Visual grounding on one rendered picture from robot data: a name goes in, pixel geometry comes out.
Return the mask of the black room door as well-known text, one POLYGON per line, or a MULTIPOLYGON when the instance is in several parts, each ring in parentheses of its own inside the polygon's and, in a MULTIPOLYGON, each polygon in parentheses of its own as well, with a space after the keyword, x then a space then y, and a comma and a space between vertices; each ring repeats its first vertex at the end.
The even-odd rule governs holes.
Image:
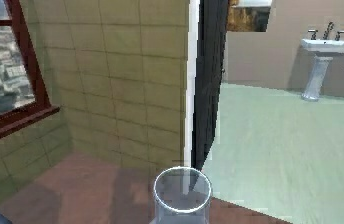
POLYGON ((201 170, 212 147, 224 73, 229 0, 200 0, 191 166, 201 170))

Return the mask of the clear round bin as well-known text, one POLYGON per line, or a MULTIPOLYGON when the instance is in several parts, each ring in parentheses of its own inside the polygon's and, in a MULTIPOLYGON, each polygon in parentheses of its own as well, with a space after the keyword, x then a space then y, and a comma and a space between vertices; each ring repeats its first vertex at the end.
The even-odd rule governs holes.
POLYGON ((153 189, 155 217, 149 224, 210 224, 212 185, 201 171, 176 166, 163 170, 153 189))

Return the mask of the red framed window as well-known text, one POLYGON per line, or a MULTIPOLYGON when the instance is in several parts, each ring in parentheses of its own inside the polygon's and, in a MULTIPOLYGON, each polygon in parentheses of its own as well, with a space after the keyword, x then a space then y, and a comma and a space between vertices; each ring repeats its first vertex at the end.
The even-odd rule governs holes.
POLYGON ((20 0, 0 0, 0 139, 58 111, 50 103, 20 0))

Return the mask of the white pedestal sink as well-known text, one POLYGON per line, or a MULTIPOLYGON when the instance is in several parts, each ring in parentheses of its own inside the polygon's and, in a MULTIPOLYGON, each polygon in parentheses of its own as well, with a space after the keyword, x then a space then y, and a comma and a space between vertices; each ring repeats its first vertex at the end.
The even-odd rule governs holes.
POLYGON ((344 55, 344 40, 341 39, 344 30, 338 30, 335 37, 330 39, 334 27, 335 23, 330 21, 320 39, 317 38, 318 30, 310 29, 308 33, 311 33, 311 37, 300 41, 303 49, 314 54, 313 66, 305 90, 301 94, 301 98, 305 101, 319 100, 329 64, 335 57, 344 55))

